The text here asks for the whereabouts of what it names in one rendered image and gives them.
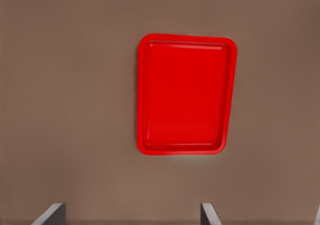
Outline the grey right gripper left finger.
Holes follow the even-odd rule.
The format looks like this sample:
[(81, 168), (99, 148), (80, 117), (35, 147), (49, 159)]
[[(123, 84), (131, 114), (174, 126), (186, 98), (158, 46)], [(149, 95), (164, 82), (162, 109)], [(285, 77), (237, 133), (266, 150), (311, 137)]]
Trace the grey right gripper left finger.
[(66, 205), (64, 203), (52, 204), (31, 225), (66, 225)]

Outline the red rectangular tray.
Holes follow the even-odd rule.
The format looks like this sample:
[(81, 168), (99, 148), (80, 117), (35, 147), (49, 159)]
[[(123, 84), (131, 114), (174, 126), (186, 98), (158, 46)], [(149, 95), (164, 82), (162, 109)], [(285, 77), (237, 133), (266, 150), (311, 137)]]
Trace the red rectangular tray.
[(137, 53), (137, 147), (149, 156), (226, 146), (237, 62), (227, 37), (148, 34)]

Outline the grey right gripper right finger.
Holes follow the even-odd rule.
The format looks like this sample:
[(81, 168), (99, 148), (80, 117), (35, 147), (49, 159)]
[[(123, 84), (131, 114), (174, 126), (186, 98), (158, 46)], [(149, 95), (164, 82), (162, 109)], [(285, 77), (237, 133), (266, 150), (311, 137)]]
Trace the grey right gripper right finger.
[(211, 203), (204, 202), (200, 204), (200, 224), (222, 225), (222, 222)]

